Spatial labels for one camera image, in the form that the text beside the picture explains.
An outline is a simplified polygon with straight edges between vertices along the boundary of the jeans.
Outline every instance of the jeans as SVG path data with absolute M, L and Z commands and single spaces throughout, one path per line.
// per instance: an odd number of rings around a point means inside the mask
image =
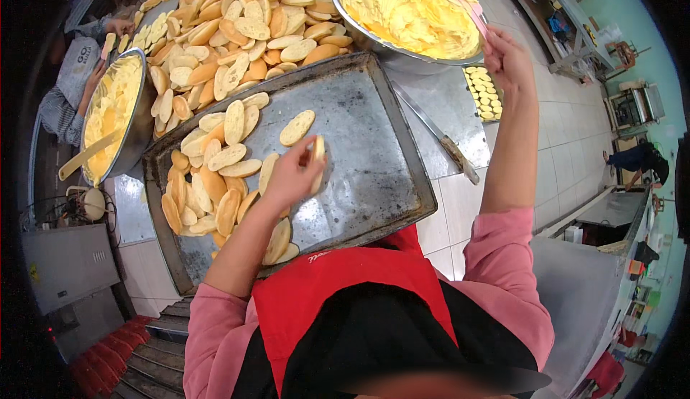
M 626 151 L 617 152 L 609 156 L 607 164 L 610 164 L 617 169 L 637 171 L 643 166 L 643 157 L 643 146 L 637 145 Z

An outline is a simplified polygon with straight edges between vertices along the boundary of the knife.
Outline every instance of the knife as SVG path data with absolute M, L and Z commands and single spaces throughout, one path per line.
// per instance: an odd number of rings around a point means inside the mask
M 407 104 L 410 109 L 415 112 L 415 115 L 417 115 L 417 117 L 427 126 L 427 128 L 429 128 L 429 131 L 436 136 L 436 139 L 438 139 L 441 147 L 443 147 L 444 151 L 448 153 L 448 156 L 451 157 L 451 160 L 453 160 L 455 165 L 457 165 L 457 168 L 463 172 L 474 185 L 479 184 L 479 175 L 477 174 L 477 171 L 472 163 L 465 158 L 464 155 L 462 155 L 462 152 L 460 149 L 458 149 L 455 142 L 453 142 L 449 136 L 445 135 L 444 132 L 441 131 L 435 123 L 433 123 L 427 113 L 402 89 L 399 84 L 397 84 L 397 82 L 391 80 L 391 86 L 393 91 L 395 91 L 395 93 L 401 97 L 402 101 L 404 101 L 405 104 Z

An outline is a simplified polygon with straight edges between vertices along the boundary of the pink sleeve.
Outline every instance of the pink sleeve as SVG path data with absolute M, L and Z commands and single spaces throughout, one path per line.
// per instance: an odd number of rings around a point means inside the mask
M 463 281 L 451 284 L 517 336 L 541 370 L 554 333 L 532 272 L 532 214 L 523 208 L 479 215 L 464 249 Z
M 187 399 L 226 398 L 232 394 L 247 344 L 258 325 L 248 303 L 200 284 L 190 305 L 189 336 L 184 350 Z

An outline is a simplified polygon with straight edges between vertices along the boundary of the striped shirt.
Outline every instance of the striped shirt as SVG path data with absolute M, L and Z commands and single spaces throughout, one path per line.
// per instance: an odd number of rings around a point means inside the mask
M 106 25 L 108 18 L 94 20 L 74 29 L 77 35 L 91 37 L 99 44 L 106 40 Z M 43 128 L 51 134 L 56 134 L 60 143 L 69 143 L 79 147 L 82 143 L 82 127 L 84 118 L 70 105 L 60 88 L 54 86 L 41 100 L 39 114 Z

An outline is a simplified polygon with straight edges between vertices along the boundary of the stainless steel bowl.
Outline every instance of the stainless steel bowl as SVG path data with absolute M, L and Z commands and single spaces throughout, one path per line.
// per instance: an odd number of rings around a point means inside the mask
M 122 53 L 117 59 L 125 58 L 127 56 L 137 55 L 142 60 L 142 80 L 139 84 L 139 93 L 137 94 L 137 102 L 134 105 L 134 111 L 132 112 L 132 118 L 127 126 L 125 135 L 122 138 L 120 147 L 115 154 L 115 157 L 110 163 L 110 167 L 106 171 L 101 182 L 107 178 L 112 178 L 114 176 L 126 173 L 134 167 L 134 165 L 139 162 L 142 157 L 143 152 L 146 150 L 151 137 L 153 134 L 153 116 L 151 116 L 151 106 L 153 101 L 156 99 L 156 89 L 153 86 L 153 82 L 149 77 L 147 77 L 146 71 L 146 55 L 143 50 L 135 47 L 129 49 Z M 84 131 L 86 130 L 86 123 L 91 115 L 91 102 L 95 98 L 95 93 L 91 96 L 91 101 L 89 102 L 86 117 L 84 119 L 84 125 L 82 127 L 82 150 L 84 147 Z M 93 181 L 84 173 L 82 167 L 82 176 L 89 185 L 93 185 Z
M 384 67 L 395 71 L 412 74 L 436 74 L 450 68 L 452 65 L 468 65 L 479 62 L 484 58 L 480 50 L 476 55 L 467 59 L 435 59 L 430 56 L 416 54 L 415 52 L 393 46 L 390 42 L 384 42 L 381 38 L 359 26 L 340 4 L 340 0 L 333 0 L 335 8 L 343 18 L 345 27 L 352 36 L 355 45 L 359 49 L 375 52 Z

